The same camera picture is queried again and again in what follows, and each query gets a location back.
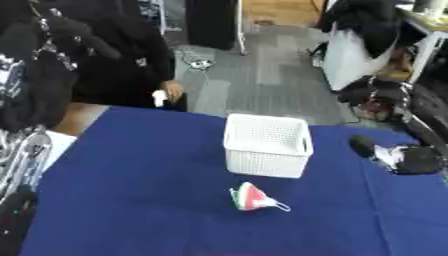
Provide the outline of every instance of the black case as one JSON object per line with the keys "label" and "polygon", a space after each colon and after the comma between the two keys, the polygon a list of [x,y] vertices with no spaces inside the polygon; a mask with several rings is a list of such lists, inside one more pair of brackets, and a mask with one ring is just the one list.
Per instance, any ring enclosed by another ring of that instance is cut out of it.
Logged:
{"label": "black case", "polygon": [[236,0],[186,0],[188,41],[230,50],[236,40]]}

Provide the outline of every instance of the hand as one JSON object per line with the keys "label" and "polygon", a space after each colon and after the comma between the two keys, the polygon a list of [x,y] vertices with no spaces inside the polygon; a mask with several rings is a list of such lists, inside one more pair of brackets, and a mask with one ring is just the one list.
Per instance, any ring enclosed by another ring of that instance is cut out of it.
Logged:
{"label": "hand", "polygon": [[166,92],[172,103],[176,103],[184,93],[182,85],[174,80],[163,82],[161,88]]}

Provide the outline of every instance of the wooden floor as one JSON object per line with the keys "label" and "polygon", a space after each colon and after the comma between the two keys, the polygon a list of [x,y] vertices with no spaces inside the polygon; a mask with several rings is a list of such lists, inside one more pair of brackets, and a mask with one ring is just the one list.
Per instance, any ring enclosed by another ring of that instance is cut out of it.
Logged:
{"label": "wooden floor", "polygon": [[275,25],[309,26],[320,14],[321,0],[243,0],[246,20]]}

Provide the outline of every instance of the white bin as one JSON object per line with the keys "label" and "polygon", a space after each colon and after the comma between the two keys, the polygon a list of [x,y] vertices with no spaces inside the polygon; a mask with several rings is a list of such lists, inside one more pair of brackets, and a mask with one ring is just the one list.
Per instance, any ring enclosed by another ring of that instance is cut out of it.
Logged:
{"label": "white bin", "polygon": [[227,169],[233,173],[300,178],[313,144],[306,121],[231,114],[224,135]]}

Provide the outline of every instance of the person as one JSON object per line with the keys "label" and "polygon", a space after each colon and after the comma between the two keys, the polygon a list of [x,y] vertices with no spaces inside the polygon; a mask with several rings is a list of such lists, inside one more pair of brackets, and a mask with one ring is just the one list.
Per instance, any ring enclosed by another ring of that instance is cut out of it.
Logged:
{"label": "person", "polygon": [[89,53],[79,60],[73,101],[154,108],[152,93],[164,90],[169,98],[165,109],[187,111],[186,94],[174,80],[174,54],[154,25],[118,13],[79,16],[61,9],[69,18],[88,24],[121,54],[114,60]]}

